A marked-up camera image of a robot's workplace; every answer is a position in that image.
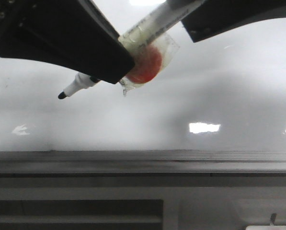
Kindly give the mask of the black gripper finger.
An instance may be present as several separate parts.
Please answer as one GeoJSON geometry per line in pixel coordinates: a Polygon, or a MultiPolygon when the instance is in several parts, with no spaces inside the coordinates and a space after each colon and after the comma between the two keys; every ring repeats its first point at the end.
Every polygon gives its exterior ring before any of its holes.
{"type": "Polygon", "coordinates": [[[0,57],[59,65],[118,83],[134,59],[92,0],[0,0],[0,57]]]}
{"type": "Polygon", "coordinates": [[[286,18],[286,0],[205,0],[182,19],[182,24],[195,43],[247,24],[277,18],[286,18]]]}

